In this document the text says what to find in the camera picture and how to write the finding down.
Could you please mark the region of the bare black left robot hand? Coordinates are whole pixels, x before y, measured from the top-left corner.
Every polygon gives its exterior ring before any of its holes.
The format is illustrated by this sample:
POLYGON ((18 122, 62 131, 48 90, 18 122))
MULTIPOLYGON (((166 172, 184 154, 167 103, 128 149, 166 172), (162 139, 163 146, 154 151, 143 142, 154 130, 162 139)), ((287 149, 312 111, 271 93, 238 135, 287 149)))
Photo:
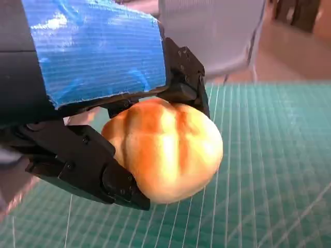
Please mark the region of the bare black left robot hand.
POLYGON ((74 195, 148 210, 115 147, 64 118, 97 106, 115 117, 148 96, 208 115, 204 74, 150 14, 113 1, 1 1, 1 148, 74 195))

